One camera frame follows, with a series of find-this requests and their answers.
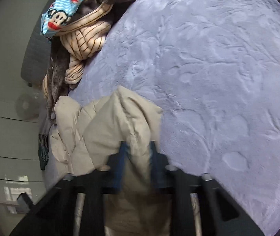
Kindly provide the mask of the beige down puffer coat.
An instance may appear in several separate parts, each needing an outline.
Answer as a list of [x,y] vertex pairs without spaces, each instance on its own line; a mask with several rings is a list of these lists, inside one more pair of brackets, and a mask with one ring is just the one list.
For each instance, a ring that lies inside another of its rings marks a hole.
[[168,235],[170,200],[151,184],[150,142],[158,141],[162,109],[119,86],[111,95],[80,105],[69,96],[55,104],[56,125],[49,136],[51,182],[67,173],[91,172],[129,146],[122,190],[105,199],[107,235]]

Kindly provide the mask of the dark green printed cloth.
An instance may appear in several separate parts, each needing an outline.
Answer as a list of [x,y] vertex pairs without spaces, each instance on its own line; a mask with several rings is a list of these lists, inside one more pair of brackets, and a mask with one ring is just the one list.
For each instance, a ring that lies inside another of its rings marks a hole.
[[40,169],[45,171],[49,161],[49,136],[45,134],[38,135],[38,157]]

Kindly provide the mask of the grey round floor fan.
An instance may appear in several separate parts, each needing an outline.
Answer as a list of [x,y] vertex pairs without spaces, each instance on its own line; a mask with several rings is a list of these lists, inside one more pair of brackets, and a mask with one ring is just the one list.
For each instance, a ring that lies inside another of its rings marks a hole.
[[15,102],[17,116],[23,120],[35,119],[39,116],[40,102],[36,96],[21,94]]

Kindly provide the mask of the white drawer cabinet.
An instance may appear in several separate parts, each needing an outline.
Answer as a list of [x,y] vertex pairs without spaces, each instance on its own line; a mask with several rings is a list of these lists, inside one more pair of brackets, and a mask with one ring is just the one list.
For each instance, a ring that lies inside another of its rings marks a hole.
[[0,203],[14,204],[26,192],[33,201],[45,193],[38,150],[38,120],[23,119],[13,101],[0,101]]

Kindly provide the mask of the lavender embossed bed cover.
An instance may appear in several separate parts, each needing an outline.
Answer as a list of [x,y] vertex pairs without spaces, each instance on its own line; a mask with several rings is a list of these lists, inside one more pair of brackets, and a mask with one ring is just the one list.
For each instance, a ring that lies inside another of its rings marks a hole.
[[123,85],[164,111],[161,148],[213,173],[265,235],[280,229],[280,3],[136,0],[71,93]]

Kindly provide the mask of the brown and cream striped blanket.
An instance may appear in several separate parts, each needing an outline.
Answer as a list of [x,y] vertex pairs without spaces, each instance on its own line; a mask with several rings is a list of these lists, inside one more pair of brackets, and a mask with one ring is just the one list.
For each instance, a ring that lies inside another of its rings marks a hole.
[[47,99],[48,119],[55,123],[54,107],[61,95],[76,88],[85,63],[98,53],[118,9],[125,9],[135,0],[84,0],[69,23],[50,41],[50,56],[42,87]]

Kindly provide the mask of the grey quilted headboard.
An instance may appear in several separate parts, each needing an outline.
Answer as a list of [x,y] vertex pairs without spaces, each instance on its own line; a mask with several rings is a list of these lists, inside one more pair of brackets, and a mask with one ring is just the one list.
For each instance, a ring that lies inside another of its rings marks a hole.
[[40,34],[38,23],[31,34],[21,69],[21,78],[30,84],[41,83],[49,62],[50,42]]

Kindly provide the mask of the blue monkey print cloth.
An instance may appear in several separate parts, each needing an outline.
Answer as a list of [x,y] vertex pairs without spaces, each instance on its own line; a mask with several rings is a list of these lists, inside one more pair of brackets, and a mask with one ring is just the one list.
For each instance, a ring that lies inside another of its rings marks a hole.
[[71,20],[84,0],[54,0],[41,16],[41,35],[52,38]]

